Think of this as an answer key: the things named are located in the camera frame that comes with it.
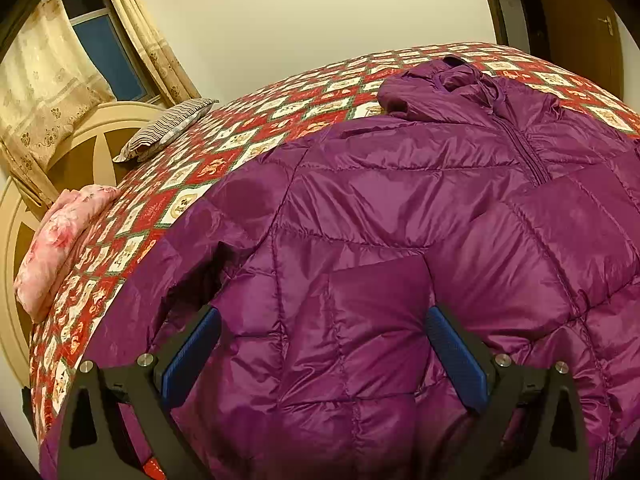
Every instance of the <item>red patterned bedspread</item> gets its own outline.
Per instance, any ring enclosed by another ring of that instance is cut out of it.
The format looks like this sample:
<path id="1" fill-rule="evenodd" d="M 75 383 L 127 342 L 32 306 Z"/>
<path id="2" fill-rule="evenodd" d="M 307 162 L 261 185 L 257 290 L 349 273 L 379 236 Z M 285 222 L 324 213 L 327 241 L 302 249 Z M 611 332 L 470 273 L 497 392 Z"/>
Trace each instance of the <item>red patterned bedspread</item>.
<path id="1" fill-rule="evenodd" d="M 485 43 L 423 46 L 370 54 L 291 76 L 212 111 L 164 152 L 130 172 L 124 194 L 95 223 L 86 248 L 33 332 L 31 393 L 41 441 L 82 353 L 122 283 L 174 221 L 228 171 L 286 140 L 337 121 L 379 114 L 388 76 L 455 54 L 492 76 L 557 95 L 568 108 L 640 134 L 640 116 L 613 95 L 521 51 Z"/>

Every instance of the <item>blue gripper pad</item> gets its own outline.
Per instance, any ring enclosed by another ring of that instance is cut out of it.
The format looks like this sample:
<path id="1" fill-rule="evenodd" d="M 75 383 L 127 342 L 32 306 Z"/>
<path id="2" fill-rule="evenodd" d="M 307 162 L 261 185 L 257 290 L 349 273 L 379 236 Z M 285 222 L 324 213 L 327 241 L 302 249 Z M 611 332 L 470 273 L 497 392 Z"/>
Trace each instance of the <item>blue gripper pad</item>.
<path id="1" fill-rule="evenodd" d="M 222 317 L 210 307 L 162 374 L 160 395 L 171 409 L 181 406 L 220 338 Z"/>
<path id="2" fill-rule="evenodd" d="M 462 404 L 484 412 L 489 403 L 486 374 L 439 307 L 427 311 L 424 330 Z"/>

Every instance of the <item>pillow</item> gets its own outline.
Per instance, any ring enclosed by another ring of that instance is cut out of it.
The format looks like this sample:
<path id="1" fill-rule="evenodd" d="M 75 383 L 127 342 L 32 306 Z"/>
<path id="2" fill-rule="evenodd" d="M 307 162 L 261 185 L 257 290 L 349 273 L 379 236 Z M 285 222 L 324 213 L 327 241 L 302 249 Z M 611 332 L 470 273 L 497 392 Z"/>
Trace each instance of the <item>pillow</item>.
<path id="1" fill-rule="evenodd" d="M 82 248 L 85 230 L 121 193 L 97 184 L 80 191 L 65 189 L 47 211 L 14 281 L 15 295 L 34 323 L 47 317 Z"/>
<path id="2" fill-rule="evenodd" d="M 158 119 L 138 130 L 122 147 L 120 154 L 113 157 L 113 161 L 125 162 L 134 157 L 139 162 L 148 160 L 206 115 L 213 103 L 219 102 L 212 99 L 188 99 L 169 108 Z"/>

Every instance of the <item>pink floral pillow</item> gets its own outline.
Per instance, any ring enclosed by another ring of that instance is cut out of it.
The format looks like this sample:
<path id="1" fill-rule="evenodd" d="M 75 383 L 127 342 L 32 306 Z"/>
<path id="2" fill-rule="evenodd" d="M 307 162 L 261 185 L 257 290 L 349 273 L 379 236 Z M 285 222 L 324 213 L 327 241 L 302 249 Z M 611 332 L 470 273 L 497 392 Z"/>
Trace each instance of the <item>pink floral pillow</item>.
<path id="1" fill-rule="evenodd" d="M 49 314 L 82 249 L 86 229 L 121 193 L 116 187 L 97 184 L 80 191 L 65 189 L 47 211 L 14 281 L 15 295 L 34 323 Z"/>

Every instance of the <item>window frame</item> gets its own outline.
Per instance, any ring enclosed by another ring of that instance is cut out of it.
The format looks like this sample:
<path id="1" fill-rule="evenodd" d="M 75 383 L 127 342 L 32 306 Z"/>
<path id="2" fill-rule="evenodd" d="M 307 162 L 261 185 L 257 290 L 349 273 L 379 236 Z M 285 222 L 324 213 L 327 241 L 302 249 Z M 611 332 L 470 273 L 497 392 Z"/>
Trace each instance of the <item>window frame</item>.
<path id="1" fill-rule="evenodd" d="M 136 53 L 136 49 L 133 46 L 133 43 L 129 39 L 127 35 L 127 31 L 125 30 L 122 22 L 120 21 L 120 17 L 113 7 L 111 0 L 102 0 L 104 4 L 103 9 L 93 10 L 92 12 L 88 12 L 86 14 L 81 14 L 80 16 L 76 16 L 75 18 L 69 19 L 71 25 L 77 25 L 78 23 L 87 22 L 88 20 L 92 20 L 94 18 L 98 18 L 100 16 L 108 16 L 109 22 L 111 23 L 111 28 L 115 32 L 116 37 L 118 38 L 118 43 L 122 49 L 122 52 L 125 58 L 129 61 L 133 71 L 136 76 L 140 80 L 140 83 L 145 89 L 146 94 L 143 95 L 137 102 L 142 103 L 150 103 L 156 104 L 161 101 L 160 92 L 158 91 L 158 86 L 155 85 L 153 79 L 151 78 L 148 70 L 142 63 L 140 56 Z"/>

